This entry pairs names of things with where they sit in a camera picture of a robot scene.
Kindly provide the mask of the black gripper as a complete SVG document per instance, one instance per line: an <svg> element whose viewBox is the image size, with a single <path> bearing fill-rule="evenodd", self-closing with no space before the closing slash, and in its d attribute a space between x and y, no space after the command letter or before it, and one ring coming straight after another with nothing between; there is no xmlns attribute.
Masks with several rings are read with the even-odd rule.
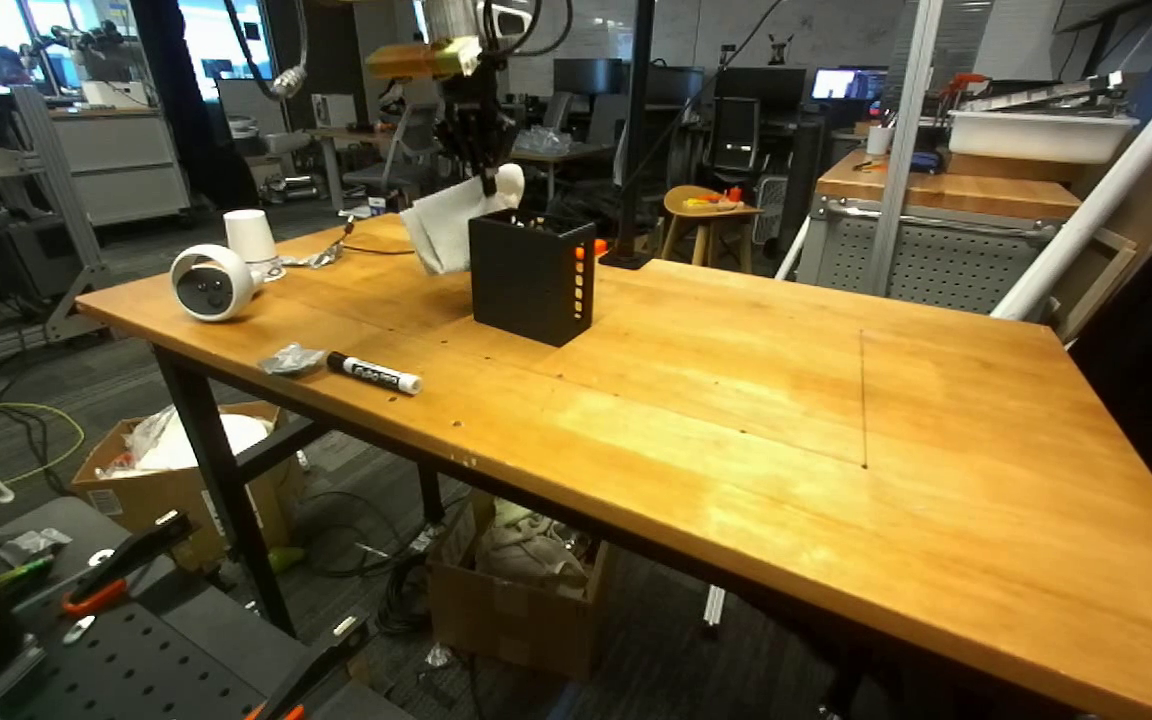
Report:
<svg viewBox="0 0 1152 720"><path fill-rule="evenodd" d="M509 117L498 77L451 77L440 84L446 117L440 117L440 146L464 162L475 178L488 178L498 165L509 162L515 122Z"/></svg>

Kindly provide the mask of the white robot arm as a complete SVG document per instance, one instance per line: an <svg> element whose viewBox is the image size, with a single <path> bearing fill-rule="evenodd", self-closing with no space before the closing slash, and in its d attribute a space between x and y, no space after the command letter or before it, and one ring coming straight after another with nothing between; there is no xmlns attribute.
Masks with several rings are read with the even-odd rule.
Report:
<svg viewBox="0 0 1152 720"><path fill-rule="evenodd" d="M532 37L535 14L524 0L419 0L434 81L446 96L440 139L475 178L494 178L515 135L501 77Z"/></svg>

